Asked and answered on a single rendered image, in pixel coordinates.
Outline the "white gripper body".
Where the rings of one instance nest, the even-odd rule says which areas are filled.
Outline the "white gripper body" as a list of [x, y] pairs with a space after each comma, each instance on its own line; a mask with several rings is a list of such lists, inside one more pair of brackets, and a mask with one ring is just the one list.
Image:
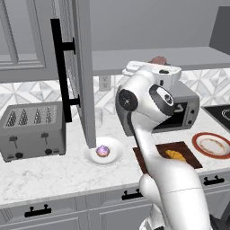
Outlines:
[[126, 67], [122, 70], [123, 75], [132, 76], [138, 70], [145, 70], [152, 72], [151, 65], [147, 62], [130, 61]]

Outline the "reddish jam jar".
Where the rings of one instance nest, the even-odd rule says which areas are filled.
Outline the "reddish jam jar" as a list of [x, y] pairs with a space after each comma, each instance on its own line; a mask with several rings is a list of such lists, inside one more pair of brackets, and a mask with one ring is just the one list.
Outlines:
[[165, 57], [157, 56], [157, 57], [153, 57], [150, 60], [150, 63], [157, 64], [157, 65], [166, 65], [167, 64], [167, 60], [166, 60]]

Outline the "grey open cabinet door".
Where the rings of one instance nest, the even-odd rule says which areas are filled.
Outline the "grey open cabinet door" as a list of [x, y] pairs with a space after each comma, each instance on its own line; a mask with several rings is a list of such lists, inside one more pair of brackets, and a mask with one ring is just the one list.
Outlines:
[[76, 106], [89, 148], [96, 147], [93, 59], [89, 0], [58, 0], [63, 41], [75, 41], [75, 51], [66, 51], [67, 76], [75, 98], [80, 96]]

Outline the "dark brown cutting board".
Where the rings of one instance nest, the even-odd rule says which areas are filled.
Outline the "dark brown cutting board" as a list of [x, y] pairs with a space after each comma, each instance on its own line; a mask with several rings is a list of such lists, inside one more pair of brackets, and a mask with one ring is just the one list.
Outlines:
[[[156, 147], [159, 154], [164, 158], [169, 159], [169, 155], [166, 153], [166, 151], [173, 150], [173, 151], [180, 152], [182, 156], [185, 158], [186, 162], [189, 165], [191, 165], [194, 169], [199, 169], [202, 167], [201, 163], [198, 161], [198, 159], [195, 157], [195, 155], [191, 152], [191, 150], [187, 147], [187, 145], [183, 141], [159, 144]], [[134, 147], [133, 151], [135, 153], [136, 159], [138, 160], [142, 173], [147, 173], [146, 165], [139, 148]]]

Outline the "golden croissant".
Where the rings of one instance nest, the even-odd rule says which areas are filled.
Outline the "golden croissant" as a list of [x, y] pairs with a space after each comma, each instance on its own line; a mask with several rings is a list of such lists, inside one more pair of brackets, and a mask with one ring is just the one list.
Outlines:
[[182, 156], [180, 152], [174, 151], [174, 150], [166, 150], [165, 153], [167, 153], [172, 159], [179, 160], [185, 162], [186, 159]]

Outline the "grey closed cabinet door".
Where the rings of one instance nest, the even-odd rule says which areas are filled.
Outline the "grey closed cabinet door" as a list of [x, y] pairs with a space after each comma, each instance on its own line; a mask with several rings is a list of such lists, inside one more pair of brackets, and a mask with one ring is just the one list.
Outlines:
[[54, 0], [0, 0], [0, 83], [56, 80]]

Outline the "clear glass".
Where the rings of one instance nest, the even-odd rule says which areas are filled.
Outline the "clear glass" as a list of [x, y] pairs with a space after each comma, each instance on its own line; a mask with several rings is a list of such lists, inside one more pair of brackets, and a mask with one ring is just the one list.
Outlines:
[[97, 127], [100, 127], [103, 122], [103, 111], [102, 108], [95, 109], [95, 124]]

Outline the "grey toaster oven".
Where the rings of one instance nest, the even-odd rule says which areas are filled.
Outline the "grey toaster oven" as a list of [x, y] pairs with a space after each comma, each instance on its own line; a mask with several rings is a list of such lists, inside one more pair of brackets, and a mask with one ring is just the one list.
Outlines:
[[[125, 134], [128, 137], [133, 135], [128, 125], [128, 112], [119, 105], [119, 86], [116, 93], [115, 108], [119, 121]], [[165, 122], [153, 129], [153, 133], [162, 133], [168, 131], [190, 129], [199, 113], [199, 96], [195, 94], [186, 84], [181, 81], [177, 82], [171, 90], [174, 98], [174, 114]]]

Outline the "purple frosted cupcake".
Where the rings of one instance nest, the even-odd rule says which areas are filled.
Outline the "purple frosted cupcake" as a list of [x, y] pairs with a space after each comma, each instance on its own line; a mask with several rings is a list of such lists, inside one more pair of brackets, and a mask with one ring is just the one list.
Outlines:
[[110, 149], [107, 146], [101, 145], [96, 149], [96, 154], [99, 157], [107, 157], [110, 154]]

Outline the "grey range hood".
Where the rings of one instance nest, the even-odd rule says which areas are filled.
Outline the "grey range hood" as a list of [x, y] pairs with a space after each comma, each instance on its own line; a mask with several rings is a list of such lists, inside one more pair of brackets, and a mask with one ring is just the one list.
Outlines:
[[230, 6], [219, 6], [209, 46], [230, 56]]

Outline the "black hob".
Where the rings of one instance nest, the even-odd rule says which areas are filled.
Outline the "black hob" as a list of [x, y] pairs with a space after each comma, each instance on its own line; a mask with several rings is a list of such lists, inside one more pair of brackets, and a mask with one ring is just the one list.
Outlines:
[[202, 106], [202, 109], [230, 133], [230, 104]]

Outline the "red-rimmed white plate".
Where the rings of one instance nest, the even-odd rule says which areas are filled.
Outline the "red-rimmed white plate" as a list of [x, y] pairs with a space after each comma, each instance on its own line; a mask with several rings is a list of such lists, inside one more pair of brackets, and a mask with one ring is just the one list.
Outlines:
[[230, 158], [230, 141], [218, 134], [200, 132], [193, 136], [191, 142], [205, 156], [221, 160]]

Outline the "silver four-slot toaster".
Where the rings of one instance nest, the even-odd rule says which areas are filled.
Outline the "silver four-slot toaster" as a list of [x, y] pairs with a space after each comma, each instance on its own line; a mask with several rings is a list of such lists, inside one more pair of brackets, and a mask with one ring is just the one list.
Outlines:
[[65, 153], [66, 123], [62, 102], [7, 107], [0, 119], [0, 154], [5, 162]]

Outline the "grey drawer front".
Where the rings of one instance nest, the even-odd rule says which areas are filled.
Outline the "grey drawer front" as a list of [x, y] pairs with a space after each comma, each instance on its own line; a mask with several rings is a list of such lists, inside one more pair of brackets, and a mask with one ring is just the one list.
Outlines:
[[[50, 214], [36, 217], [24, 216], [24, 213], [29, 211], [30, 207], [34, 207], [35, 209], [44, 209], [45, 204], [52, 209]], [[29, 219], [39, 217], [53, 217], [59, 214], [68, 214], [83, 210], [86, 210], [85, 196], [43, 201], [41, 203], [27, 204], [19, 207], [2, 208], [0, 209], [0, 225], [27, 221]]]
[[108, 190], [104, 191], [99, 195], [99, 204], [100, 208], [106, 208], [111, 206], [125, 205], [136, 202], [147, 202], [147, 199], [143, 196], [141, 198], [122, 200], [121, 196], [124, 194], [124, 191], [127, 190], [128, 194], [136, 193], [136, 189], [139, 189], [138, 186], [129, 187], [125, 189], [118, 190]]
[[[219, 183], [219, 184], [214, 184], [214, 185], [209, 185], [205, 186], [203, 184], [204, 178], [208, 177], [209, 180], [214, 180], [215, 176], [218, 176], [219, 178], [224, 178], [225, 182], [224, 183]], [[211, 173], [200, 173], [199, 174], [199, 179], [202, 184], [202, 188], [205, 191], [206, 194], [209, 193], [222, 193], [230, 190], [230, 172], [211, 172]]]

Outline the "white wall outlet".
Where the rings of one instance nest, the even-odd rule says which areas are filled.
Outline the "white wall outlet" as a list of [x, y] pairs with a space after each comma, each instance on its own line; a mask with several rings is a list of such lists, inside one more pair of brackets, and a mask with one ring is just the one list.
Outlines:
[[103, 75], [99, 77], [99, 91], [108, 92], [111, 89], [111, 77]]

